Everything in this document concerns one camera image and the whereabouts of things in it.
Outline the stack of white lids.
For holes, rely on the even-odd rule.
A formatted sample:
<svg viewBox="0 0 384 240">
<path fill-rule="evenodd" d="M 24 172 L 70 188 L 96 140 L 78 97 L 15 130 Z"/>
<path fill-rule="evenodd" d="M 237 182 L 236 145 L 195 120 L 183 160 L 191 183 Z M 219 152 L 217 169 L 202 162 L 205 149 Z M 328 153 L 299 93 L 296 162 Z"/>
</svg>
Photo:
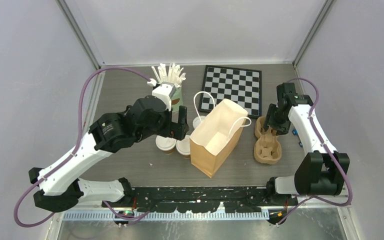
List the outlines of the stack of white lids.
<svg viewBox="0 0 384 240">
<path fill-rule="evenodd" d="M 205 115 L 199 115 L 195 117 L 192 121 L 193 129 L 196 129 L 205 119 L 206 119 Z"/>
</svg>

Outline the stack of pulp cup carriers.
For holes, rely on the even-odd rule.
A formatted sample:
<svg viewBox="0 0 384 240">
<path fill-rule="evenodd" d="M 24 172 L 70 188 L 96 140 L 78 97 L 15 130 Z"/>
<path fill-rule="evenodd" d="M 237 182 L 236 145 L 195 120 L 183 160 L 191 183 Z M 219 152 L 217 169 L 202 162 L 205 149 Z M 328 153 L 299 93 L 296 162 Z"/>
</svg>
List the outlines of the stack of pulp cup carriers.
<svg viewBox="0 0 384 240">
<path fill-rule="evenodd" d="M 274 165 L 282 157 L 282 146 L 276 135 L 277 131 L 270 126 L 263 128 L 265 116 L 260 116 L 255 123 L 254 135 L 257 141 L 254 145 L 254 159 L 261 164 Z"/>
</svg>

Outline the brown paper bag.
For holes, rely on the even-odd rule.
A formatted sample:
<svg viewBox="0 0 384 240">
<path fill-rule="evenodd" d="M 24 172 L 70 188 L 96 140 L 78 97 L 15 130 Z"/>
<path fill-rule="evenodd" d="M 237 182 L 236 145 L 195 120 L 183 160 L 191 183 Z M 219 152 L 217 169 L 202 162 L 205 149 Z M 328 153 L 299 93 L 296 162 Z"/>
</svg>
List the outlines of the brown paper bag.
<svg viewBox="0 0 384 240">
<path fill-rule="evenodd" d="M 198 115 L 199 125 L 189 139 L 190 162 L 212 178 L 237 146 L 243 128 L 251 125 L 248 111 L 230 99 L 216 103 L 205 118 Z"/>
</svg>

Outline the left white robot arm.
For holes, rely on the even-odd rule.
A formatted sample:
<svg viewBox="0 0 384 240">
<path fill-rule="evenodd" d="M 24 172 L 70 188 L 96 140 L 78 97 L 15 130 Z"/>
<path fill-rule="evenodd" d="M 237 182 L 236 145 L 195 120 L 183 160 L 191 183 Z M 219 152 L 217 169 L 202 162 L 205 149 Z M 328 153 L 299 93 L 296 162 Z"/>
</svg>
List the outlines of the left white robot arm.
<svg viewBox="0 0 384 240">
<path fill-rule="evenodd" d="M 91 181 L 81 175 L 99 161 L 153 135 L 183 140 L 189 131 L 187 110 L 181 105 L 178 120 L 173 122 L 171 109 L 161 99 L 148 95 L 125 111 L 103 114 L 58 161 L 29 170 L 30 182 L 39 187 L 33 195 L 35 206 L 53 213 L 95 201 L 128 207 L 135 196 L 126 178 Z"/>
</svg>

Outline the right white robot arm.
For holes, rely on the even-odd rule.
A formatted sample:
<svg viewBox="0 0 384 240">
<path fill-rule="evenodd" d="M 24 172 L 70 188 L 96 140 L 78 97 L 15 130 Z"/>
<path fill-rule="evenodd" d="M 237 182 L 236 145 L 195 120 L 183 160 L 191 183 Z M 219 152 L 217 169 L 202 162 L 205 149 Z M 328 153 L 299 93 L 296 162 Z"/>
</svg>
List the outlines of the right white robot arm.
<svg viewBox="0 0 384 240">
<path fill-rule="evenodd" d="M 293 82 L 278 85 L 276 94 L 277 103 L 269 105 L 262 128 L 280 136 L 294 126 L 305 156 L 294 175 L 270 178 L 267 202 L 279 205 L 286 195 L 338 196 L 349 182 L 350 158 L 337 151 L 321 128 L 315 112 L 317 101 L 297 93 Z"/>
</svg>

